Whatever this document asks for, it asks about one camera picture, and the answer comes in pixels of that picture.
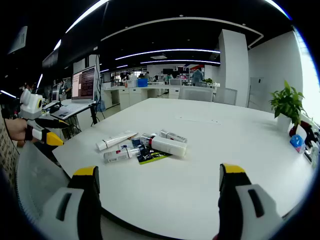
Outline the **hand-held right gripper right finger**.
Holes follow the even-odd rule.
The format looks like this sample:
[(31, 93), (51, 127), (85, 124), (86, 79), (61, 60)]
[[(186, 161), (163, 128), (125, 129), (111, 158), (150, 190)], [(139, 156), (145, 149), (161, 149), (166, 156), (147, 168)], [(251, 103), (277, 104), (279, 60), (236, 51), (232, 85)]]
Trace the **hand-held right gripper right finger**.
[(219, 166), (218, 208), (216, 240), (268, 240), (283, 223), (273, 198), (238, 165)]

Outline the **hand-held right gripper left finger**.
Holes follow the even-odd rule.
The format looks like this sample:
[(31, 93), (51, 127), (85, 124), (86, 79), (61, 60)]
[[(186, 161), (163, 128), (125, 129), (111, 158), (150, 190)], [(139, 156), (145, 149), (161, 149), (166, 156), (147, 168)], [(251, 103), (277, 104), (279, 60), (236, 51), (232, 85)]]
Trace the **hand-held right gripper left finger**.
[(49, 240), (101, 240), (99, 167), (78, 169), (44, 204), (37, 227)]

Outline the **person's left hand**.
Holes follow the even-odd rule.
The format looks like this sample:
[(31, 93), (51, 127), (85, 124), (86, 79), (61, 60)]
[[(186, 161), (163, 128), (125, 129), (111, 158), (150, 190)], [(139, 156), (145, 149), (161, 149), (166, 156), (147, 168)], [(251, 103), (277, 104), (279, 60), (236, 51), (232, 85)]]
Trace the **person's left hand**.
[(27, 121), (22, 118), (4, 119), (8, 135), (11, 140), (24, 141), (26, 136)]

